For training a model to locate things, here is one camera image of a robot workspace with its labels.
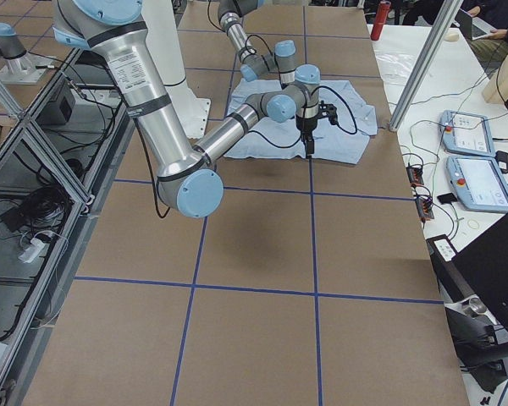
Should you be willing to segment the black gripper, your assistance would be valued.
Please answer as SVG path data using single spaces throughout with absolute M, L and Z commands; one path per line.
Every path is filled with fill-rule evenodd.
M 301 133 L 301 141 L 305 148 L 305 157 L 309 158 L 315 152 L 315 141 L 312 132 L 318 126 L 318 119 L 316 117 L 303 118 L 296 115 L 295 126 Z

